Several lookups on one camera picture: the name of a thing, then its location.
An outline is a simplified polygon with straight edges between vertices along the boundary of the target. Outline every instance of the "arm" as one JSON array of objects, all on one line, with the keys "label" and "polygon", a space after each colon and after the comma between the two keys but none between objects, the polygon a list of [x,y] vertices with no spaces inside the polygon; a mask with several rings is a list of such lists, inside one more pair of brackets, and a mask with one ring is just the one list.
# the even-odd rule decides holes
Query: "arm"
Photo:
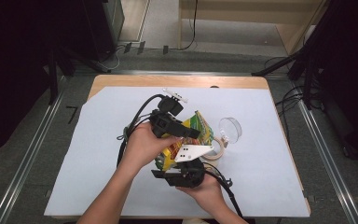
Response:
[{"label": "arm", "polygon": [[199,206],[221,224],[247,223],[226,204],[219,183],[210,175],[196,188],[177,188],[193,197]]},{"label": "arm", "polygon": [[139,125],[130,136],[115,173],[77,223],[118,223],[133,178],[163,148],[177,141],[175,137],[157,138],[150,123]]}]

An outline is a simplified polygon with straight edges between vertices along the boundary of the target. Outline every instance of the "clear glass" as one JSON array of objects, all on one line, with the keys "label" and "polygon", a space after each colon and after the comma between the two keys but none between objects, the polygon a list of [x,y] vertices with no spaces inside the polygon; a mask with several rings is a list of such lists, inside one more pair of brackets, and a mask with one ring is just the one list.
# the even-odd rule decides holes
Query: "clear glass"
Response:
[{"label": "clear glass", "polygon": [[219,131],[222,139],[231,144],[236,143],[242,135],[242,127],[234,118],[220,119]]}]

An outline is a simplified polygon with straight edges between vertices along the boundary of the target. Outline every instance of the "yellow snack bag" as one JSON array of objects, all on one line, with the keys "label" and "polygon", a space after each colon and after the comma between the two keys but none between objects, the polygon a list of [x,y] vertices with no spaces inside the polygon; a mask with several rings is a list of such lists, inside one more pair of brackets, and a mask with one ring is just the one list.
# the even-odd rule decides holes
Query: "yellow snack bag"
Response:
[{"label": "yellow snack bag", "polygon": [[201,115],[199,111],[196,111],[196,114],[182,122],[184,126],[187,128],[193,128],[200,131],[200,135],[197,139],[193,138],[184,138],[181,142],[177,142],[175,144],[170,145],[162,150],[162,152],[155,159],[156,166],[161,171],[167,171],[171,167],[176,165],[175,157],[182,146],[182,144],[186,145],[203,145],[203,146],[211,146],[213,141],[213,130],[208,125],[204,117]]}]

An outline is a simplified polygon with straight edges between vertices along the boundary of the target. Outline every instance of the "metal rail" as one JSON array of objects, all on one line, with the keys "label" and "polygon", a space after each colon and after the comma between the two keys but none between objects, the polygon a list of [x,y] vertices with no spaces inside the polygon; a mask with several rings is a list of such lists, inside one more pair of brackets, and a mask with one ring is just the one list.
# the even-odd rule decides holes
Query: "metal rail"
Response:
[{"label": "metal rail", "polygon": [[39,124],[39,127],[34,134],[34,138],[31,144],[28,146],[27,151],[21,161],[19,169],[11,180],[5,195],[0,203],[0,223],[6,223],[7,218],[10,215],[10,212],[13,208],[14,203],[16,202],[19,194],[21,192],[22,186],[31,170],[32,165],[34,164],[34,159],[39,152],[43,140],[48,132],[51,122],[54,119],[54,116],[60,106],[64,89],[66,84],[69,81],[68,77],[62,77],[60,80],[60,92],[56,100],[48,107],[45,116],[42,119],[42,122]]},{"label": "metal rail", "polygon": [[304,120],[307,122],[307,125],[310,129],[310,133],[315,142],[315,145],[322,158],[325,170],[330,177],[338,199],[341,202],[342,208],[344,209],[345,215],[347,216],[349,223],[358,224],[358,209],[354,199],[352,198],[351,193],[336,166],[333,156],[330,153],[330,149],[324,141],[324,137],[320,132],[312,111],[308,110],[302,101],[299,103],[299,106],[304,116]]}]

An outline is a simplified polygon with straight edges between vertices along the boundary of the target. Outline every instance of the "white sheet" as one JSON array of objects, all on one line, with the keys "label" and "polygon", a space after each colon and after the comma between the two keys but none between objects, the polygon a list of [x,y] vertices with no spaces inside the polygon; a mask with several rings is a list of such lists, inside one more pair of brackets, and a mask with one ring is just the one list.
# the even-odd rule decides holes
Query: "white sheet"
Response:
[{"label": "white sheet", "polygon": [[[221,118],[232,117],[242,137],[228,148],[218,168],[246,217],[308,217],[290,151],[268,90],[169,88],[189,99],[177,118],[199,110],[218,135]],[[84,104],[71,146],[58,174],[45,216],[81,216],[116,169],[123,128],[139,107],[162,88],[107,87]],[[158,99],[144,110],[157,108]],[[208,217],[195,201],[151,174],[148,164],[134,179],[122,216]],[[227,204],[233,208],[226,197]]]}]

